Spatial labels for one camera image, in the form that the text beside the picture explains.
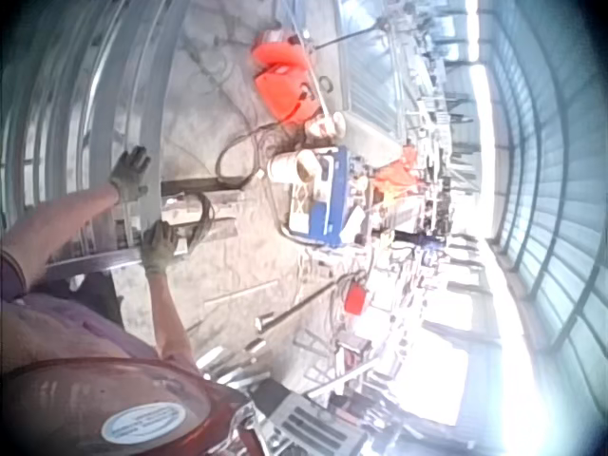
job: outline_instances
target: forearm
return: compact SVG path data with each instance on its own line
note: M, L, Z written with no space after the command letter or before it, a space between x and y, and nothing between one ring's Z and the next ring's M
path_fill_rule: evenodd
M19 220L2 239L2 249L21 266L29 287L45 270L49 257L72 239L85 223L119 200L109 183L44 202Z
M195 366L188 335L169 291L165 274L148 275L152 297L152 321L159 356L164 360L177 360Z

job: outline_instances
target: corrugated metal wall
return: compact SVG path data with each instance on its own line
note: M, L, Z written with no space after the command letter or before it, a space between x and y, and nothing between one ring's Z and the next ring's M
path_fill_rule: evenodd
M604 81L573 2L494 2L489 67L511 132L496 240L529 291L580 429L608 415Z

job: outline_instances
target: sticker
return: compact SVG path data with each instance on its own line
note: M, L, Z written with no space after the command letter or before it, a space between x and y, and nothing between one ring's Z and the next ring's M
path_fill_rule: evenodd
M112 444L134 445L168 434L186 418L180 404L157 402L128 408L105 420L102 437Z

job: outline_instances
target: gloved hand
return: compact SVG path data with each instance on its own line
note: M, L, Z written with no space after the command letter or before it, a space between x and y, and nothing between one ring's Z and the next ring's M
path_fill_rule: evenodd
M173 262L177 247L177 230L166 221L157 220L143 234L142 266L145 274L165 274L167 266Z
M109 181L118 190L122 202L136 201L148 191L146 186L140 186L143 175L150 165L145 147L133 147L129 154L126 150L114 165Z

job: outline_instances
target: warehouse floor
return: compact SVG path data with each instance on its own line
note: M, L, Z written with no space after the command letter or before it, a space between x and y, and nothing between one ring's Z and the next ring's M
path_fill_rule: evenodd
M331 39L336 30L333 2L308 0L306 20L313 38ZM235 136L271 122L253 84L256 68L250 48L257 32L271 26L276 5L270 0L194 0L186 13L165 100L161 133L164 181L210 178L216 174L219 152ZM330 76L334 91L330 110L341 109L337 47L315 56L315 70ZM400 145L374 128L347 117L345 144L381 165L400 154ZM284 132L264 138L261 154L289 140ZM254 149L243 142L222 161L224 176L245 176L253 166ZM289 309L297 299L313 293L328 279L304 272L303 247L283 237L276 220L288 212L289 189L254 180L236 208L238 236L201 244L188 258L169 270L169 281L180 317L189 328L195 358L221 345L239 352L256 337L256 316ZM352 266L338 266L337 275ZM143 269L113 272L117 293L124 297L123 320L128 331L154 343L150 300ZM205 301L277 280L277 284L246 296L205 305ZM298 328L327 335L328 299L319 299L268 339L260 364L270 367L288 388L304 390L304 372L318 359L293 346Z

